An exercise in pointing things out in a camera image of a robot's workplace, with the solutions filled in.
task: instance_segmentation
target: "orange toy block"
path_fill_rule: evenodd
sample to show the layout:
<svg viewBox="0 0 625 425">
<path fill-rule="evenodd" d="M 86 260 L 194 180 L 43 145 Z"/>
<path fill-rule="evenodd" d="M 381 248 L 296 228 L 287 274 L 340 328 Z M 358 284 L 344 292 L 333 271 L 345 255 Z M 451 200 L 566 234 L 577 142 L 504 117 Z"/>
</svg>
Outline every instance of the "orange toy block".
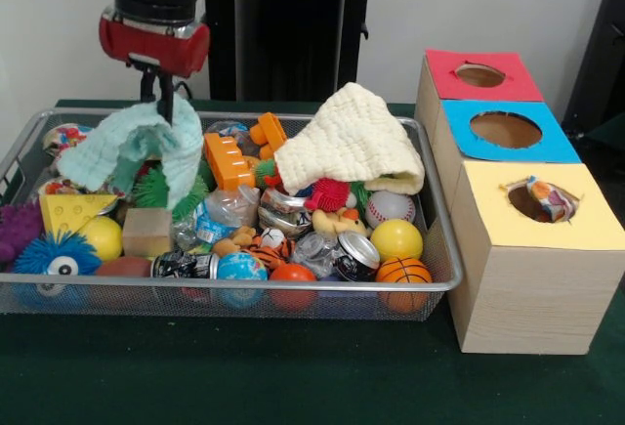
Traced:
<svg viewBox="0 0 625 425">
<path fill-rule="evenodd" d="M 280 120 L 271 112 L 258 118 L 258 124 L 250 129 L 252 142 L 261 146 L 261 159 L 273 158 L 273 154 L 286 142 L 286 134 Z"/>
<path fill-rule="evenodd" d="M 236 191 L 242 184 L 256 186 L 254 174 L 234 138 L 205 134 L 204 153 L 219 189 Z"/>
</svg>

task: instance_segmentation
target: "blue globe ball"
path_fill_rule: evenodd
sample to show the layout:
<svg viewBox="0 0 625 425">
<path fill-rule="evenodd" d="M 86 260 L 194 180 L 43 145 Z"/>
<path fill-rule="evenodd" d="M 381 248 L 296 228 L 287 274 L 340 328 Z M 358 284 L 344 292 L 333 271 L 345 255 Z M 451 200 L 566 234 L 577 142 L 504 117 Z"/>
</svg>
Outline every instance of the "blue globe ball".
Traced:
<svg viewBox="0 0 625 425">
<path fill-rule="evenodd" d="M 267 269 L 261 261 L 245 252 L 235 252 L 222 258 L 217 269 L 222 280 L 267 280 Z M 221 288 L 220 298 L 232 308 L 244 310 L 260 301 L 265 290 L 249 288 Z"/>
</svg>

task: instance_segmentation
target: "yellow ball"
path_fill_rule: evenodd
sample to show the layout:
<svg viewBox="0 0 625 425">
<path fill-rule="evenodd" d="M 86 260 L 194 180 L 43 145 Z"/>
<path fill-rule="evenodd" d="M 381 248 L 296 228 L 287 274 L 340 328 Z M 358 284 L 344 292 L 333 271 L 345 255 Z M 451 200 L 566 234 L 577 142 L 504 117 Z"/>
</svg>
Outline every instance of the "yellow ball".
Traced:
<svg viewBox="0 0 625 425">
<path fill-rule="evenodd" d="M 417 228 L 405 220 L 387 220 L 371 235 L 371 242 L 380 253 L 382 262 L 392 257 L 414 257 L 423 254 L 423 238 Z"/>
<path fill-rule="evenodd" d="M 96 248 L 103 262 L 114 261 L 121 255 L 121 227 L 108 217 L 96 217 L 79 231 Z"/>
</svg>

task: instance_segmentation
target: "wire mesh basket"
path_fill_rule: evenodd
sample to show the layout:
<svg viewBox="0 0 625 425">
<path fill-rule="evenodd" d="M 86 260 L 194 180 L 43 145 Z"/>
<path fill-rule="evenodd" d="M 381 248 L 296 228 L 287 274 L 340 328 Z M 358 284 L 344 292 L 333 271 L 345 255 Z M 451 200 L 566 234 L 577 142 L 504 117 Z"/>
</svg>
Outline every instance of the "wire mesh basket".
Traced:
<svg viewBox="0 0 625 425">
<path fill-rule="evenodd" d="M 33 116 L 0 163 L 2 203 L 28 200 L 46 181 L 52 158 L 43 136 L 65 123 L 97 126 L 111 109 L 63 109 Z M 260 114 L 199 112 L 204 130 L 218 120 L 252 126 Z M 311 120 L 279 115 L 289 137 Z M 419 151 L 426 183 L 415 196 L 415 225 L 424 237 L 422 261 L 433 283 L 278 282 L 190 278 L 107 276 L 30 276 L 0 274 L 0 312 L 75 315 L 134 315 L 299 319 L 425 320 L 442 295 L 457 286 L 462 261 L 445 210 L 438 173 L 425 129 L 413 119 L 398 119 Z M 390 309 L 401 306 L 407 309 Z"/>
</svg>

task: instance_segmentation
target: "light blue towel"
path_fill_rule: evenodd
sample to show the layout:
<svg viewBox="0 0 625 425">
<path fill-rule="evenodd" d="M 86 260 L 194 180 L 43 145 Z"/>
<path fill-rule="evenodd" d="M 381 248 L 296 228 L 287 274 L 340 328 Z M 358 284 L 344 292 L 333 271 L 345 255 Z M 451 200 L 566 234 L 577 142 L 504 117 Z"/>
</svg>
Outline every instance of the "light blue towel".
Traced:
<svg viewBox="0 0 625 425">
<path fill-rule="evenodd" d="M 111 114 L 87 140 L 62 154 L 59 172 L 89 191 L 97 191 L 110 177 L 114 187 L 128 194 L 144 161 L 160 156 L 169 186 L 167 208 L 172 210 L 197 176 L 202 126 L 193 107 L 178 95 L 171 126 L 156 105 L 139 104 Z"/>
</svg>

